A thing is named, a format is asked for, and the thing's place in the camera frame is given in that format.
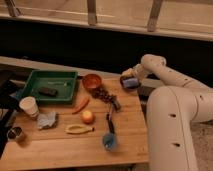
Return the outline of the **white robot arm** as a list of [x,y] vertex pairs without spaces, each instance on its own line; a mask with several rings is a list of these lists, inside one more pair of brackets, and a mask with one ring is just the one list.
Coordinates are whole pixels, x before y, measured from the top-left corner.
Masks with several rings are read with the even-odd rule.
[[151,92],[146,106],[150,171],[198,171],[190,124],[213,119],[213,88],[152,54],[123,71],[121,80],[143,81],[150,74],[163,82]]

